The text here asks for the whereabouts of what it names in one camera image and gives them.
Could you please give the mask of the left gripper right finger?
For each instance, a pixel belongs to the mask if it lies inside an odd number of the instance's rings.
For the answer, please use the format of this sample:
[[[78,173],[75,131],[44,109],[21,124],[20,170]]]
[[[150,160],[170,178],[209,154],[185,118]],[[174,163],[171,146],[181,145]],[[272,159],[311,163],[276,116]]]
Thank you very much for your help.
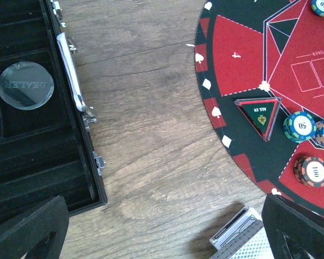
[[[324,218],[267,194],[262,221],[274,258],[324,258]]]

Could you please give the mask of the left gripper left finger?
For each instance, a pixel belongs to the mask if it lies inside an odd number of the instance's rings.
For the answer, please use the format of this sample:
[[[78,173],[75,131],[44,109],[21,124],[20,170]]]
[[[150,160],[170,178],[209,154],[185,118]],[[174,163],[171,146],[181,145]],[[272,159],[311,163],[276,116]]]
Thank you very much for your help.
[[[0,258],[59,258],[68,226],[65,199],[50,197],[0,224]]]

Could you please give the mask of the blue backed card deck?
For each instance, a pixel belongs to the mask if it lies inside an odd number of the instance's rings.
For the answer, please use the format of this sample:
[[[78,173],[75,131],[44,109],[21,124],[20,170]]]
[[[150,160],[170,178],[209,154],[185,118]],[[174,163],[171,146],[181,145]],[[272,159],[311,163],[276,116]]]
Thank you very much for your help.
[[[210,259],[217,258],[274,259],[263,222],[255,221],[210,257]]]

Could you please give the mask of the orange black chip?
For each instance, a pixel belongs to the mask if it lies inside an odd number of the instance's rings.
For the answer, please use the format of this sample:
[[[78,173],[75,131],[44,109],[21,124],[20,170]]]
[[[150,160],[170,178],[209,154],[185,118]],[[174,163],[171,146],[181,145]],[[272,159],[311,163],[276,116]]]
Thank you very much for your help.
[[[297,180],[308,187],[324,187],[324,160],[316,156],[296,159],[293,173]]]

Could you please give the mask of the black triangular dealer button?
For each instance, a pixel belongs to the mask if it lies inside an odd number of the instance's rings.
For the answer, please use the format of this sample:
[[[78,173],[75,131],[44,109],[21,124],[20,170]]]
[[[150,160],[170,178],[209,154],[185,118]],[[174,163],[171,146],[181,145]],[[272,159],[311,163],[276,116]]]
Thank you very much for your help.
[[[236,107],[254,127],[261,138],[270,141],[281,105],[280,97],[246,98],[234,101]]]

